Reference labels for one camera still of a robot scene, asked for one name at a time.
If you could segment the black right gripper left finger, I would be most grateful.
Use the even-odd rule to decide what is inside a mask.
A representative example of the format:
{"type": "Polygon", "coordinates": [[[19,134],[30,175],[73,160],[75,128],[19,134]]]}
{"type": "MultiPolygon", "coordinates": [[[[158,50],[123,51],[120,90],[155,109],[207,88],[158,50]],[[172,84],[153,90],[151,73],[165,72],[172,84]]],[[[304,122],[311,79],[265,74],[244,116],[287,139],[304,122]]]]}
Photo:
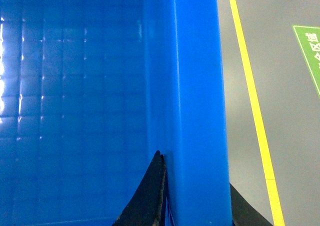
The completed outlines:
{"type": "Polygon", "coordinates": [[[114,226],[164,226],[166,219],[167,167],[164,156],[155,152],[131,200],[114,226]]]}

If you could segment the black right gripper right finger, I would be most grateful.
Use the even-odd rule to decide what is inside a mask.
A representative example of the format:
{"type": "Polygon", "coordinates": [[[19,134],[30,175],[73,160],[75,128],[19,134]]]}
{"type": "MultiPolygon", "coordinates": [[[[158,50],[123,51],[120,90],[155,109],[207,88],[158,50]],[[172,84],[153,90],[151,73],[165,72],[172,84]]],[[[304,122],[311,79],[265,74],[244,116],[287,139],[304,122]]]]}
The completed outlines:
{"type": "Polygon", "coordinates": [[[234,226],[272,226],[254,209],[245,198],[230,184],[232,220],[234,226]]]}

